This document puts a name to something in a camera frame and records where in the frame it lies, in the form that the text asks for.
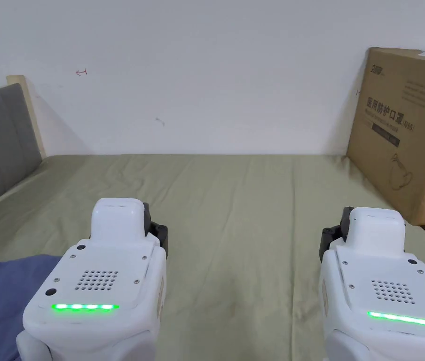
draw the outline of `white plastic casing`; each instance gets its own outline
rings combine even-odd
[[[367,314],[425,320],[425,263],[404,244],[398,212],[359,207],[346,242],[325,252],[319,297],[330,361],[425,361],[425,325]]]
[[[55,294],[47,296],[52,288]],[[146,345],[154,353],[165,295],[166,254],[156,237],[145,236],[144,205],[101,199],[94,207],[91,239],[60,259],[27,305],[24,328],[50,348],[54,361],[131,360],[134,347]],[[57,310],[52,304],[119,308]]]

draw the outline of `brown cardboard box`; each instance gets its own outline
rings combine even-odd
[[[411,224],[425,224],[425,52],[371,48],[347,155]]]

